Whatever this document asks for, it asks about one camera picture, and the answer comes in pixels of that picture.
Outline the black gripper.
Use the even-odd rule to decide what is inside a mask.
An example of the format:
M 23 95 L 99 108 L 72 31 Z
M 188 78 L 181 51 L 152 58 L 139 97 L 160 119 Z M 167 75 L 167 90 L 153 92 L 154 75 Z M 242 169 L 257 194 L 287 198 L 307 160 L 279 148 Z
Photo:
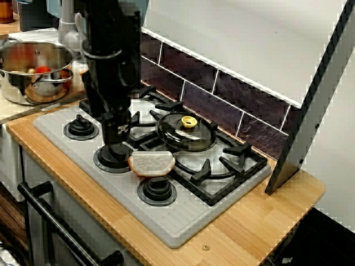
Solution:
M 93 116 L 102 117 L 103 141 L 106 145 L 122 143 L 130 133 L 130 92 L 140 84 L 136 58 L 87 57 L 89 70 L 83 83 Z

